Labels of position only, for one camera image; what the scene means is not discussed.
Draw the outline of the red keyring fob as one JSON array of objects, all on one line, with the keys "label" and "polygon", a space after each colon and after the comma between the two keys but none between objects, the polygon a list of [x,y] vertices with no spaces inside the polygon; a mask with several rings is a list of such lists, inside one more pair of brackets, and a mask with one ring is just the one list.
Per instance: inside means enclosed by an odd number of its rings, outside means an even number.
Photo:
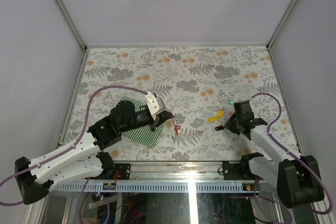
[{"label": "red keyring fob", "polygon": [[180,125],[175,125],[174,126],[174,132],[175,132],[175,135],[179,135],[179,131],[181,130],[181,126]]}]

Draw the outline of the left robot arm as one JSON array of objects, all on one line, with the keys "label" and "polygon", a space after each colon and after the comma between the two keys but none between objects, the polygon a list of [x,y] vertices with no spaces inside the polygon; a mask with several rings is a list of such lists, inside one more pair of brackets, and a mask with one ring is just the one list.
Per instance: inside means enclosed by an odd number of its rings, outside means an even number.
[{"label": "left robot arm", "polygon": [[41,157],[21,157],[15,161],[16,181],[25,205],[45,198],[57,187],[83,178],[109,179],[115,164],[104,150],[122,139],[131,130],[156,133],[157,127],[172,119],[162,110],[151,115],[146,105],[136,111],[131,101],[120,101],[110,114],[90,126],[79,141],[70,143]]}]

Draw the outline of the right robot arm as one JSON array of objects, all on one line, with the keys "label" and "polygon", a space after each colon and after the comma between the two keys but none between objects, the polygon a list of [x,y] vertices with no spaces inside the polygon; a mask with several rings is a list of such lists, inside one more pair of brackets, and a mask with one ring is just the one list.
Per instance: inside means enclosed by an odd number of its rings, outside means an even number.
[{"label": "right robot arm", "polygon": [[317,160],[272,140],[267,122],[254,116],[248,100],[234,103],[234,113],[225,128],[244,135],[266,153],[266,156],[252,153],[241,157],[239,172],[243,178],[256,175],[268,182],[287,208],[324,200],[324,191],[318,182],[321,176]]}]

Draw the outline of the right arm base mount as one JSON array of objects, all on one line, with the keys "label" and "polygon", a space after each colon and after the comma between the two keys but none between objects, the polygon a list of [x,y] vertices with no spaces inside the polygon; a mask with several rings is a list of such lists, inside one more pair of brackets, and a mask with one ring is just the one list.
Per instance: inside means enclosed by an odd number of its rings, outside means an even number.
[{"label": "right arm base mount", "polygon": [[253,180],[255,178],[244,161],[222,161],[217,173],[222,175],[224,180]]}]

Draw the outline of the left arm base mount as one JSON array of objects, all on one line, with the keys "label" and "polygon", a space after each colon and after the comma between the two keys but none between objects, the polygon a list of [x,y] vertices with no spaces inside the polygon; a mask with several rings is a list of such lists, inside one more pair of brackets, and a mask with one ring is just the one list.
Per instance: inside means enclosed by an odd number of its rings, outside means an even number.
[{"label": "left arm base mount", "polygon": [[114,169],[114,179],[129,180],[131,175],[131,164],[129,163],[117,163]]}]

